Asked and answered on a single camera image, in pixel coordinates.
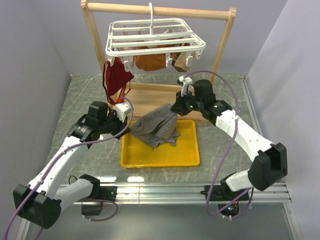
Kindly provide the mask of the grey striped underwear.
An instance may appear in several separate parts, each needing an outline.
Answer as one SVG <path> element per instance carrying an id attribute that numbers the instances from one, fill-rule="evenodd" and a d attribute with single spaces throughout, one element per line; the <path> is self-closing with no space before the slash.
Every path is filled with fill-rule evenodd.
<path id="1" fill-rule="evenodd" d="M 167 103 L 145 114 L 133 123 L 130 133 L 153 149 L 165 143 L 176 146 L 180 133 L 178 115 L 171 111 L 172 106 Z"/>

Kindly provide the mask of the red underwear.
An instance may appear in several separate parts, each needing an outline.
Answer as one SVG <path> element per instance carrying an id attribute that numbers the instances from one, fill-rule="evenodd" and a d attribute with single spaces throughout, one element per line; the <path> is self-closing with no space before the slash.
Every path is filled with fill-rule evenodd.
<path id="1" fill-rule="evenodd" d="M 134 75 L 125 70 L 125 66 L 119 57 L 114 59 L 113 65 L 107 60 L 103 65 L 102 86 L 107 102 L 113 106 L 122 103 L 131 90 L 131 80 Z"/>

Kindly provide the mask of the white plastic clip hanger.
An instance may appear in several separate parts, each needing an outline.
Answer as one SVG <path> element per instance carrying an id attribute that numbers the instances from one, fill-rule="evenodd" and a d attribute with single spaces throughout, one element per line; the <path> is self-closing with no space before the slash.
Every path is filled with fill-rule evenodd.
<path id="1" fill-rule="evenodd" d="M 173 53 L 185 53 L 189 67 L 193 58 L 199 59 L 206 42 L 181 18 L 154 18 L 149 3 L 150 19 L 119 20 L 109 25 L 105 46 L 106 60 L 112 66 L 116 58 L 124 60 L 124 69 L 130 70 L 130 59 L 136 56 L 164 54 L 165 67 L 169 68 Z"/>

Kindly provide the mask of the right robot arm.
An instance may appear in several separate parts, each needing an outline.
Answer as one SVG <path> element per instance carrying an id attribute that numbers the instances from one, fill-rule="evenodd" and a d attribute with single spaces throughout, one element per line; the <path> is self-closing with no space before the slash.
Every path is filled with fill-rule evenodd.
<path id="1" fill-rule="evenodd" d="M 224 100 L 217 100 L 209 80 L 193 82 L 190 77 L 178 79 L 181 90 L 171 111 L 186 116 L 197 111 L 214 126 L 234 138 L 248 155 L 252 164 L 249 169 L 235 172 L 220 181 L 220 194 L 232 200 L 239 191 L 255 188 L 264 191 L 288 174 L 287 149 L 282 143 L 274 144 L 261 136 Z"/>

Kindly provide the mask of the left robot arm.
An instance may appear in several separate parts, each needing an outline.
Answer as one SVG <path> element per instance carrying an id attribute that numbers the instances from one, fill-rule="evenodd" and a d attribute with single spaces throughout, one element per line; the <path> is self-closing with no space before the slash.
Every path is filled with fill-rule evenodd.
<path id="1" fill-rule="evenodd" d="M 106 102 L 94 101 L 88 112 L 73 124 L 54 157 L 26 186 L 17 185 L 13 191 L 15 215 L 43 229 L 49 229 L 60 214 L 73 203 L 85 199 L 100 202 L 100 180 L 88 174 L 64 188 L 60 184 L 75 163 L 91 148 L 101 143 L 101 135 L 120 139 L 129 132 L 133 104 L 128 98 L 111 109 Z"/>

